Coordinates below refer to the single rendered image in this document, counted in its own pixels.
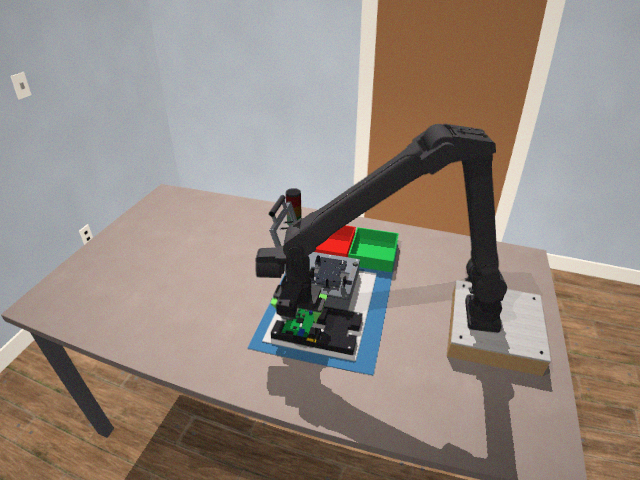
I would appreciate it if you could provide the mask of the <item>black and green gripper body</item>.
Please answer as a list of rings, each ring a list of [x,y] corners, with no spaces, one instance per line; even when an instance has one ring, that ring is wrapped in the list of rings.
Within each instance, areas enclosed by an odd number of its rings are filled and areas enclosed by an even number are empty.
[[[293,283],[293,284],[304,284],[307,281],[309,281],[309,279],[310,279],[310,276],[304,282],[295,283],[295,282],[293,282],[293,281],[291,281],[291,280],[289,280],[287,278],[287,280],[290,283]],[[308,303],[300,302],[300,305],[298,305],[298,308],[299,309],[304,309],[304,310],[310,310],[310,311],[314,311],[314,312],[319,312],[319,313],[322,312],[322,309],[323,309],[323,306],[324,306],[324,303],[325,303],[325,298],[318,297],[320,295],[320,293],[321,293],[321,287],[320,286],[311,285],[311,297],[310,297]],[[278,300],[280,294],[281,294],[281,284],[277,286],[277,288],[276,288],[276,290],[275,290],[275,292],[273,294],[273,297]]]

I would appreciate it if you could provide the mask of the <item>green circuit board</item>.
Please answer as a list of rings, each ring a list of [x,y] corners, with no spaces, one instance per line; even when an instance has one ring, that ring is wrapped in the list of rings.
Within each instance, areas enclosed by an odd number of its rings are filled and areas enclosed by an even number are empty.
[[[314,322],[314,315],[312,311],[298,309],[296,318],[286,320],[286,323],[282,329],[283,333],[307,337]]]

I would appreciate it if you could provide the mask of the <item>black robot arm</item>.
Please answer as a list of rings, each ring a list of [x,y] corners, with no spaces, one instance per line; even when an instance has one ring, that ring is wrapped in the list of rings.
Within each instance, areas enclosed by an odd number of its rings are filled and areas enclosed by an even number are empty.
[[[496,144],[483,129],[451,124],[431,125],[412,141],[328,204],[290,225],[284,246],[258,249],[257,277],[281,278],[286,264],[282,292],[276,302],[276,313],[282,319],[295,319],[300,302],[308,303],[311,297],[311,279],[304,284],[293,284],[287,278],[295,283],[309,278],[308,255],[316,251],[317,246],[415,179],[428,173],[433,175],[448,164],[463,160],[471,239],[471,259],[466,265],[465,281],[472,283],[468,289],[473,294],[465,299],[467,325],[471,330],[500,332],[501,301],[507,285],[499,270],[496,244],[492,177]]]

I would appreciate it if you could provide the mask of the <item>green bin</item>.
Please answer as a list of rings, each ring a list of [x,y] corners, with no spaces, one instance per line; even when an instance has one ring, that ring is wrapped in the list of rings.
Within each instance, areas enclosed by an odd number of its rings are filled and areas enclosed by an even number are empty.
[[[398,234],[357,227],[348,257],[360,259],[359,267],[392,272]]]

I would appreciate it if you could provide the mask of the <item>red open tray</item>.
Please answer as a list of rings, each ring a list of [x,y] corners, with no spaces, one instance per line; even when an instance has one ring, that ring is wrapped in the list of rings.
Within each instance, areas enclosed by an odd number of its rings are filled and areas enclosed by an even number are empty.
[[[348,257],[356,227],[344,226],[316,247],[317,253]]]

